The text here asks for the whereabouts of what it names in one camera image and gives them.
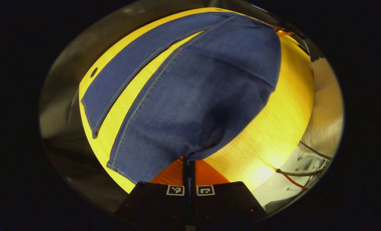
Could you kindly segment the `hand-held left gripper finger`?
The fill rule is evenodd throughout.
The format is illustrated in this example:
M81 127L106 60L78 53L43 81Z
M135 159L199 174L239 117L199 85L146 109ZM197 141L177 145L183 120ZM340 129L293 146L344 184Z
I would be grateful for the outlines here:
M115 214L135 226L185 226L190 208L189 178L189 165L181 157L151 182L138 182Z
M197 175L190 162L190 216L196 226L254 226L268 218L258 200L242 181L198 184L206 172Z

